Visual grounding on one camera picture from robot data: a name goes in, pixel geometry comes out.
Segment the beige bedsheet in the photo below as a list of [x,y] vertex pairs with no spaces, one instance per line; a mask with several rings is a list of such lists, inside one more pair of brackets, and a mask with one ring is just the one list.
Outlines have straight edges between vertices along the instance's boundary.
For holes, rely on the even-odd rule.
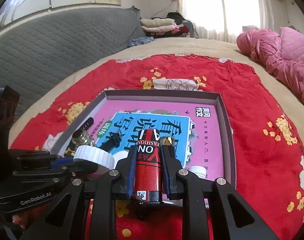
[[57,98],[62,92],[84,77],[88,72],[99,67],[106,61],[110,59],[175,53],[194,53],[197,55],[218,58],[226,57],[231,58],[235,62],[245,63],[254,67],[257,75],[262,81],[262,84],[276,98],[283,108],[285,114],[294,122],[304,144],[304,105],[292,94],[288,88],[266,73],[265,69],[261,65],[240,54],[236,44],[206,39],[163,38],[157,39],[146,45],[125,49],[117,54],[103,58],[93,65],[84,68],[63,80],[45,96],[33,104],[14,124],[10,131],[9,146],[31,118],[48,109],[55,98]]

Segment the red blanket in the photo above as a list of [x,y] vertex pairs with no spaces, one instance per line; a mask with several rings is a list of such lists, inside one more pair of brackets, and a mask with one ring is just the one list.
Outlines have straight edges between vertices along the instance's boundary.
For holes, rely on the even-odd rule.
[[[237,191],[280,239],[291,239],[304,221],[303,145],[294,124],[245,64],[196,55],[110,60],[31,119],[12,148],[41,149],[49,134],[64,131],[104,88],[150,89],[152,77],[195,79],[200,89],[221,93],[234,131]],[[180,208],[155,211],[142,222],[127,202],[117,202],[119,239],[181,239],[181,223]]]

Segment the pile of clothes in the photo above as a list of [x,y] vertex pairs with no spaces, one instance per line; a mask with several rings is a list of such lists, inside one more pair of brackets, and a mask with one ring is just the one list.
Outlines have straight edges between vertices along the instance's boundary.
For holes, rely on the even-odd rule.
[[142,28],[148,37],[190,37],[189,28],[182,24],[182,17],[169,13],[167,18],[141,19]]

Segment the screw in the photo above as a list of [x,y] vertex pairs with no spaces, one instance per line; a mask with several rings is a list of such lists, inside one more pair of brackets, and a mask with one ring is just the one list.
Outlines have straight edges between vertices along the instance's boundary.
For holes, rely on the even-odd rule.
[[82,180],[81,179],[75,179],[75,180],[73,180],[73,182],[72,182],[72,184],[74,185],[74,186],[78,186],[78,185],[80,185],[82,183]]
[[182,175],[182,176],[185,176],[185,175],[187,175],[188,173],[189,173],[188,170],[185,170],[185,169],[179,170],[179,174]]
[[216,182],[217,182],[219,185],[225,185],[227,181],[226,181],[224,178],[217,178],[217,179],[216,179]]
[[119,174],[119,171],[118,170],[111,170],[109,173],[110,173],[111,176],[114,177],[114,176],[117,176]]

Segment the pink pillow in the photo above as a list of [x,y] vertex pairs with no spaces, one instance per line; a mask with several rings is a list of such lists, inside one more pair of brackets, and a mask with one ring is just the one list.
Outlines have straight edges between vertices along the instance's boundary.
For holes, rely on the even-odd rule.
[[281,56],[304,64],[304,35],[288,27],[281,28]]

